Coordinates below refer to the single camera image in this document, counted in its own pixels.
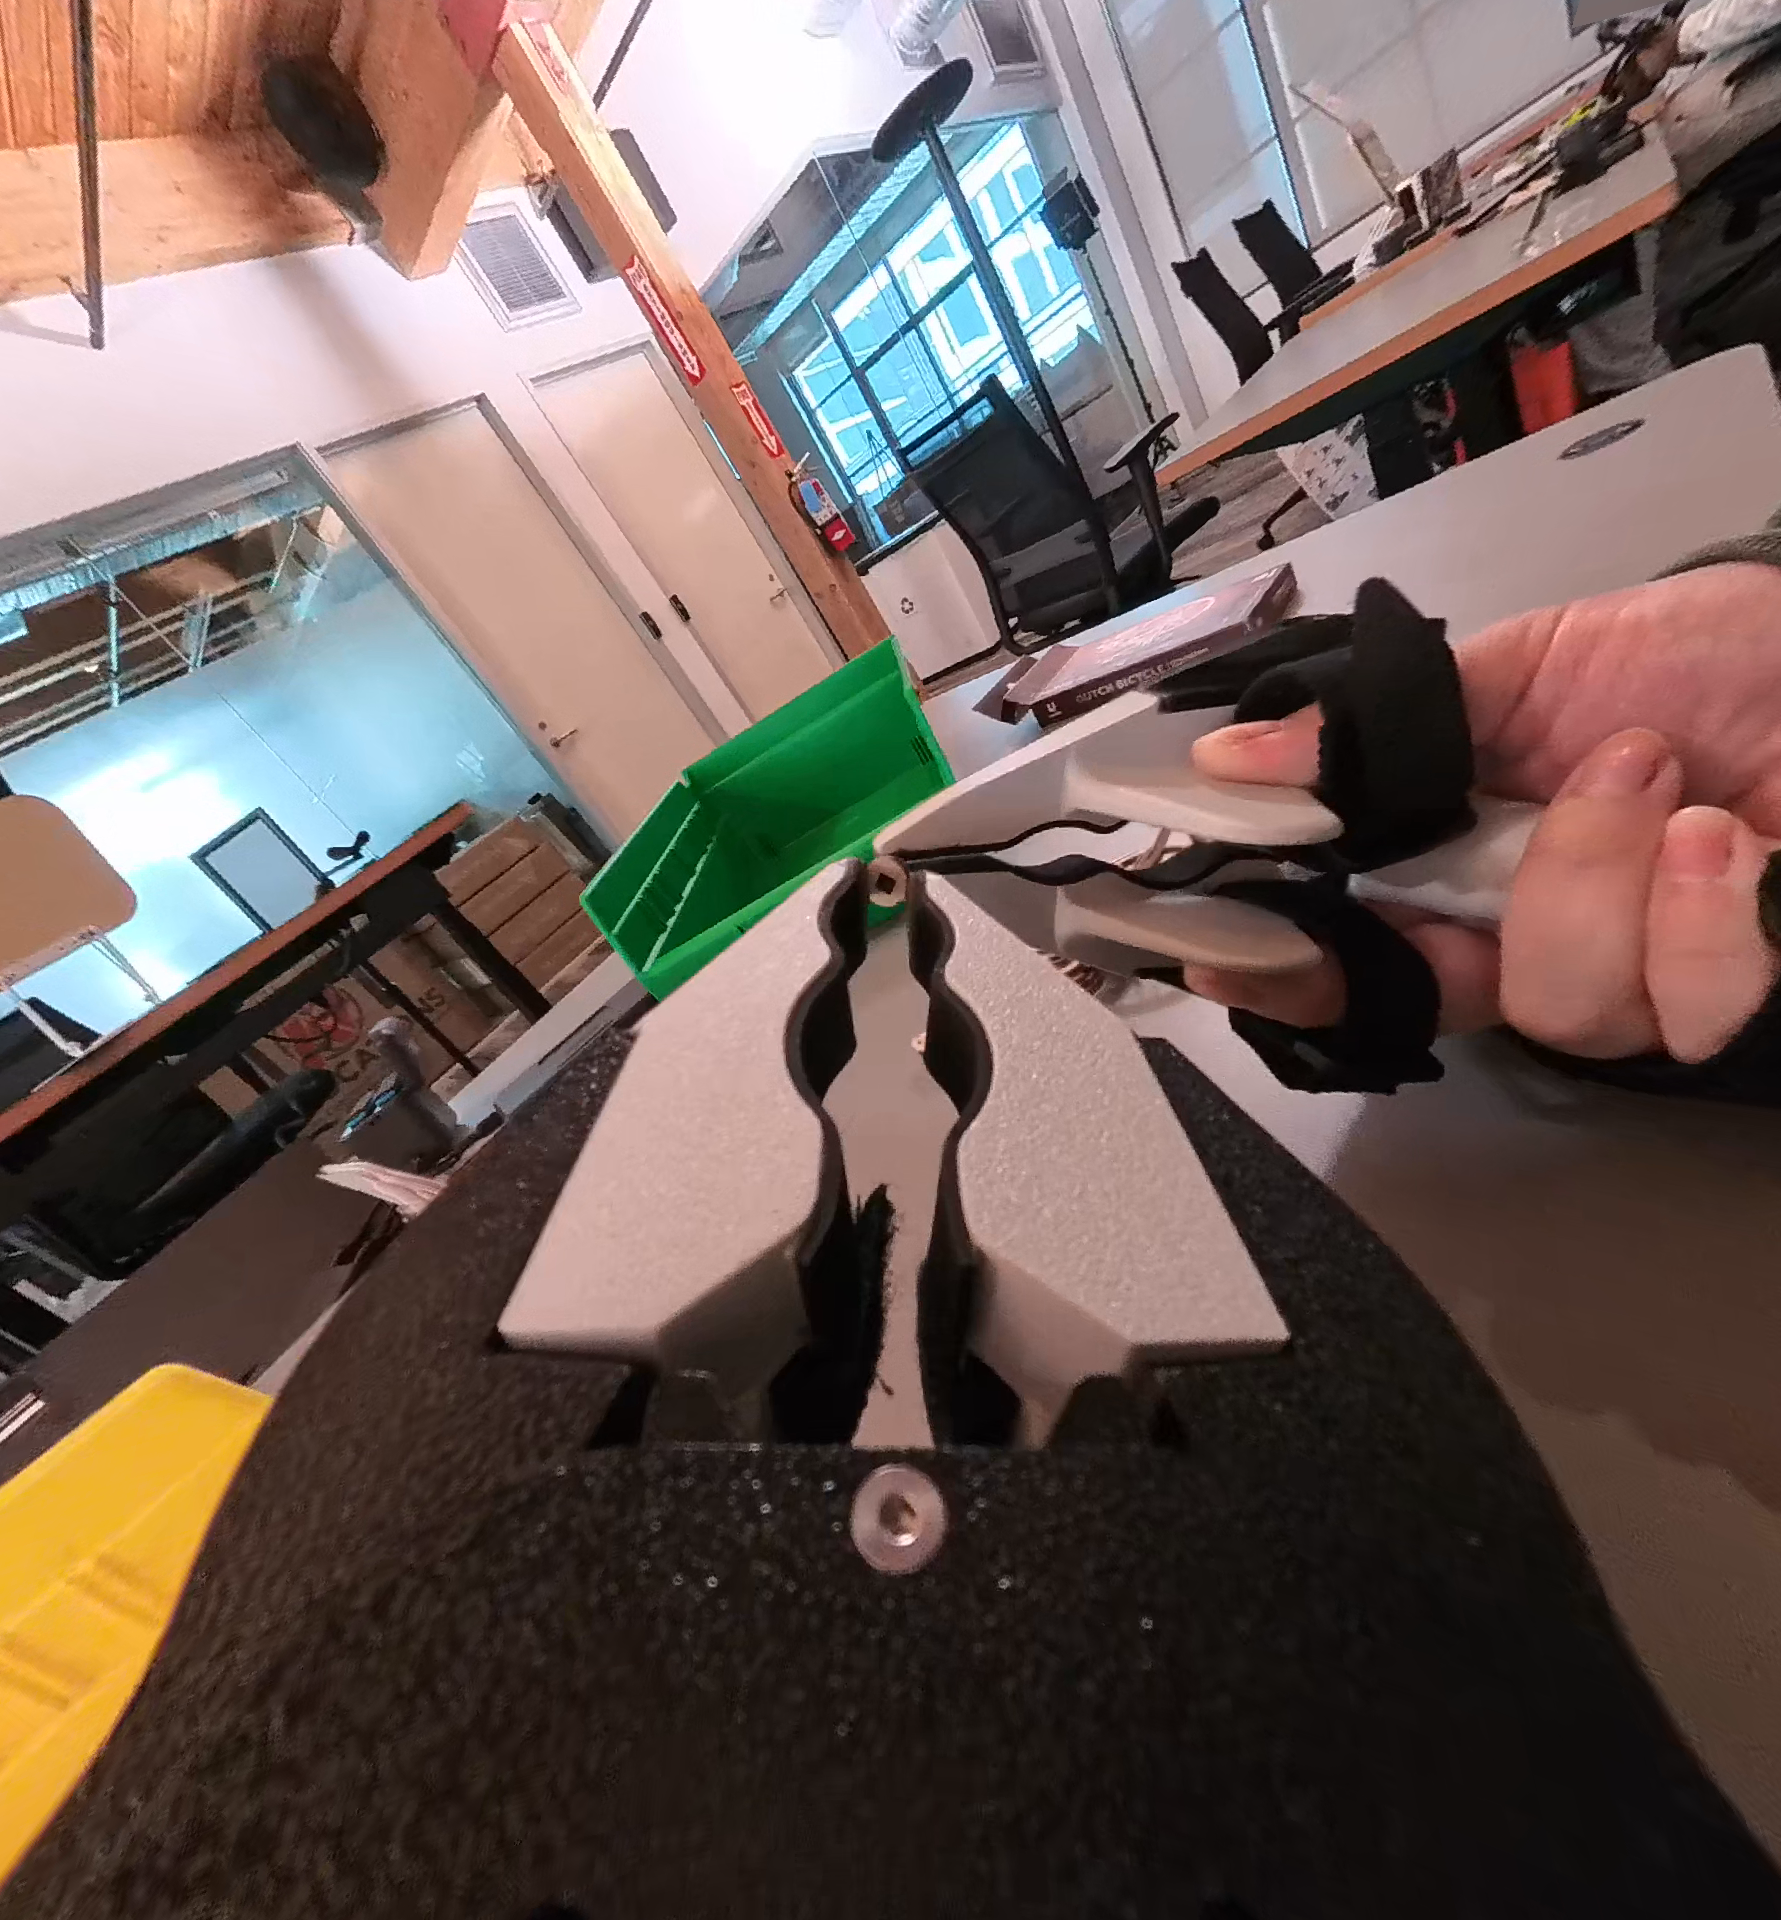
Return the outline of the orange bag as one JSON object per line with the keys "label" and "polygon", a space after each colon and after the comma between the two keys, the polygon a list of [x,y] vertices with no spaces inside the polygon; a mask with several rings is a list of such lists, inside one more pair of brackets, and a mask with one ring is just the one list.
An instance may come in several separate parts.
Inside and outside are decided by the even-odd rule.
{"label": "orange bag", "polygon": [[1567,335],[1546,339],[1525,327],[1515,329],[1508,339],[1508,365],[1524,436],[1583,410],[1577,360]]}

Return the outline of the yellow plastic bin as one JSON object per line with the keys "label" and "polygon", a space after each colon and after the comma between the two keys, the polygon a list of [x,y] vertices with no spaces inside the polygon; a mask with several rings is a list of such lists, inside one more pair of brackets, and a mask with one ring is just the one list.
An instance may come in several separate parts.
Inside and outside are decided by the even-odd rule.
{"label": "yellow plastic bin", "polygon": [[271,1408],[161,1366],[0,1486],[0,1888],[110,1742]]}

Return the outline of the wood-edged table black frame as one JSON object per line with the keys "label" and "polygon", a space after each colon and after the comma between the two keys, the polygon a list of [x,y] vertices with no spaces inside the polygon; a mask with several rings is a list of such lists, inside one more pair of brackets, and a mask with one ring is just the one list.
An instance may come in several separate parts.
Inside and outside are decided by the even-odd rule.
{"label": "wood-edged table black frame", "polygon": [[550,1012],[440,880],[474,807],[455,802],[298,917],[239,949],[191,988],[103,1039],[0,1114],[0,1229],[135,1142],[143,1121],[248,1050],[360,961],[435,920],[526,1017]]}

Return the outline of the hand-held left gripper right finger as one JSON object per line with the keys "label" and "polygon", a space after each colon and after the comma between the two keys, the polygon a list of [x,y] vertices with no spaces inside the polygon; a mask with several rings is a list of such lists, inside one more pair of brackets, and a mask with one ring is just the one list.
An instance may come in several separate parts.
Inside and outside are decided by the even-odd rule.
{"label": "hand-held left gripper right finger", "polygon": [[1283,1352],[1132,1031],[951,880],[912,880],[911,961],[953,1108],[918,1289],[932,1438],[1033,1445],[1093,1380]]}

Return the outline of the beige rounded panel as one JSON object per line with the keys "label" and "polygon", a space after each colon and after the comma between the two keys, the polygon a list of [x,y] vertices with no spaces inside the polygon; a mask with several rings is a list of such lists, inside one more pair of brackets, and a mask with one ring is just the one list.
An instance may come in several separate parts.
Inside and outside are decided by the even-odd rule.
{"label": "beige rounded panel", "polygon": [[130,924],[126,877],[51,800],[0,799],[0,993]]}

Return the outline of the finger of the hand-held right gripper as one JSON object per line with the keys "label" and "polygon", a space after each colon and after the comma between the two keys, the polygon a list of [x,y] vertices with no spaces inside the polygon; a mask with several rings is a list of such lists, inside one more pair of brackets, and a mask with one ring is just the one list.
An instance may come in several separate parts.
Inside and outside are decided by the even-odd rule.
{"label": "finger of the hand-held right gripper", "polygon": [[1037,953],[1126,978],[1210,968],[1283,975],[1315,968],[1320,943],[1290,919],[1232,895],[1149,885],[1153,872],[1108,861],[936,861],[959,887]]}
{"label": "finger of the hand-held right gripper", "polygon": [[1198,846],[1313,847],[1341,819],[1299,786],[1204,779],[1195,743],[1234,707],[1182,707],[1139,690],[956,781],[877,834],[877,860],[1010,852],[1048,831],[1165,830]]}

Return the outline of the cardboard box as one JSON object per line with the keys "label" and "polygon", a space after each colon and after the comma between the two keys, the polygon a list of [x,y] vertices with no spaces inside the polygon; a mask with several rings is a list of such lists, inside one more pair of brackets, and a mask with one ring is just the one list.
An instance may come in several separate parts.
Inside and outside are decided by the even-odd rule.
{"label": "cardboard box", "polygon": [[586,872],[542,820],[511,819],[435,869],[458,912],[549,1001],[609,954],[584,906]]}

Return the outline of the green plastic bin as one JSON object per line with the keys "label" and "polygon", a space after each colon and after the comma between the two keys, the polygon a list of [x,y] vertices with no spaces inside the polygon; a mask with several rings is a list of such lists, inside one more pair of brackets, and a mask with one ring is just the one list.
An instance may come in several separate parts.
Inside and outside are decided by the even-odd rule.
{"label": "green plastic bin", "polygon": [[893,639],[680,773],[589,880],[584,911],[666,997],[823,867],[946,791],[940,748]]}

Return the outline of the black floor lamp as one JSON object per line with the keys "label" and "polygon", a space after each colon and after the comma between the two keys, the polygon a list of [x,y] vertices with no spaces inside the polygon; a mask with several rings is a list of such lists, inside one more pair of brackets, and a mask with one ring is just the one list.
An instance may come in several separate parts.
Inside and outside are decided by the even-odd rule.
{"label": "black floor lamp", "polygon": [[891,344],[918,342],[963,402],[1000,377],[1068,466],[1123,484],[1108,459],[1167,414],[1103,265],[1099,206],[1055,166],[1068,144],[1037,115],[973,122],[959,151],[971,79],[969,62],[935,70],[874,141],[883,166],[918,161],[938,199],[881,257],[907,309]]}

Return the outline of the black office chair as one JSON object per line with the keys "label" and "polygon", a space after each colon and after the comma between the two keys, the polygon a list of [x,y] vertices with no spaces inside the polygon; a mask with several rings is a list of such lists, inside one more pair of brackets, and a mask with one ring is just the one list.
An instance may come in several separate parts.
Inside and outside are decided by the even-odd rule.
{"label": "black office chair", "polygon": [[1123,516],[1046,443],[995,376],[916,438],[908,476],[969,549],[1003,652],[1030,656],[1174,586],[1178,549],[1222,504],[1203,495],[1167,506],[1153,454],[1173,422],[1167,414],[1108,459],[1108,473],[1133,495]]}

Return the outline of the long wood-edged table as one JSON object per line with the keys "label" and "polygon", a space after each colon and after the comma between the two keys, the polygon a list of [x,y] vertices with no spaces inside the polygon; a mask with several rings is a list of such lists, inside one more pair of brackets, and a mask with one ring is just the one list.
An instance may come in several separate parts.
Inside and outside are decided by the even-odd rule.
{"label": "long wood-edged table", "polygon": [[1639,147],[1574,192],[1415,249],[1320,306],[1159,480],[1174,485],[1229,458],[1303,446],[1445,374],[1561,282],[1662,222],[1677,199],[1676,164],[1645,130]]}

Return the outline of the wall vent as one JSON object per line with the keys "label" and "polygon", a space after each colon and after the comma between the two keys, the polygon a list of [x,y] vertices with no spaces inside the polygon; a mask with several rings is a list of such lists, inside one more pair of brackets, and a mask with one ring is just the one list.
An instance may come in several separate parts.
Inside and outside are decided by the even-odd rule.
{"label": "wall vent", "polygon": [[537,223],[513,204],[494,206],[465,223],[459,259],[505,329],[565,324],[584,310]]}

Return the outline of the person's right hand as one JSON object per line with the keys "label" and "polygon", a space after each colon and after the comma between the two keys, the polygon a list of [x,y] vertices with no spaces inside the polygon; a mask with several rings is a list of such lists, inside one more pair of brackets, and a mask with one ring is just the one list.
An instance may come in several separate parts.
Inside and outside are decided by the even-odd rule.
{"label": "person's right hand", "polygon": [[1454,649],[1479,786],[1544,809],[1495,931],[1381,906],[1440,1031],[1703,1064],[1781,974],[1781,568],[1698,567],[1528,611]]}

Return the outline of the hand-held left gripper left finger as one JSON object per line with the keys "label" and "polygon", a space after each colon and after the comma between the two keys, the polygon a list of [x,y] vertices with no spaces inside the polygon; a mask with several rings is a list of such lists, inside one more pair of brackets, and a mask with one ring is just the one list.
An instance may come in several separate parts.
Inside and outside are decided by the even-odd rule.
{"label": "hand-held left gripper left finger", "polygon": [[855,1054],[865,866],[843,857],[641,1025],[505,1304],[513,1350],[701,1375],[782,1443],[845,1445],[877,1380],[877,1200],[827,1096]]}

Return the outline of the red fire extinguisher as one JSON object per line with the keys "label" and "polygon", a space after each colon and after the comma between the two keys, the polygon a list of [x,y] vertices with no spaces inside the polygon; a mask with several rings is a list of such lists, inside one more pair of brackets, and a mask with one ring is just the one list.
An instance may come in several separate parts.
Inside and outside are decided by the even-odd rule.
{"label": "red fire extinguisher", "polygon": [[808,467],[808,459],[786,467],[790,499],[798,516],[831,552],[848,557],[855,547],[855,531],[831,490]]}

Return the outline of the large paned window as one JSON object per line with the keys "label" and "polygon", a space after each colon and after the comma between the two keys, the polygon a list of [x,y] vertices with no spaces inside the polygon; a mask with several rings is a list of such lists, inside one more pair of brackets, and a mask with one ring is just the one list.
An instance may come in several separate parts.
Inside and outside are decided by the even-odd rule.
{"label": "large paned window", "polygon": [[[1151,406],[1103,239],[1063,248],[1044,209],[1076,174],[1058,115],[956,120],[944,144],[1086,484],[1103,499],[1127,498],[1105,463]],[[811,156],[709,298],[754,393],[855,528],[860,555],[935,519],[907,455],[943,440],[988,380],[1043,422],[925,147],[893,163],[870,148]]]}

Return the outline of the white door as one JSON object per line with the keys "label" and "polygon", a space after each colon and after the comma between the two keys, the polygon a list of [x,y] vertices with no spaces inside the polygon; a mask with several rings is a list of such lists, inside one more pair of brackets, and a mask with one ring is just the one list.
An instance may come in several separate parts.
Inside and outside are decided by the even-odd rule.
{"label": "white door", "polygon": [[662,591],[656,613],[749,726],[845,660],[677,376],[638,344],[541,371],[532,393]]}
{"label": "white door", "polygon": [[716,737],[483,397],[321,451],[339,501],[609,847]]}

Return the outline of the dark puzzle box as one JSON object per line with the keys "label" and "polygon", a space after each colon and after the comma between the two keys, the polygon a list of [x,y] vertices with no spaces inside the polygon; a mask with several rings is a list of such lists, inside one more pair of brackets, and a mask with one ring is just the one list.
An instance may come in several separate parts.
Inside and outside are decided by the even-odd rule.
{"label": "dark puzzle box", "polygon": [[1283,563],[1165,611],[1144,611],[1108,633],[1055,643],[1021,660],[976,712],[1002,723],[1033,717],[1043,728],[1061,726],[1261,639],[1300,595],[1297,568]]}

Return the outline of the wooden post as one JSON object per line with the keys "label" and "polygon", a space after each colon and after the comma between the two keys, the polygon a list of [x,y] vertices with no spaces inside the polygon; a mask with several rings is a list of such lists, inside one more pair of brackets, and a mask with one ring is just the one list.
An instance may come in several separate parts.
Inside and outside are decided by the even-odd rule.
{"label": "wooden post", "polygon": [[839,651],[855,658],[888,639],[888,623],[855,564],[816,533],[797,495],[789,451],[749,389],[720,324],[668,238],[574,55],[541,5],[502,5],[489,73],[525,120],[591,228],[604,257],[653,329],[790,576]]}

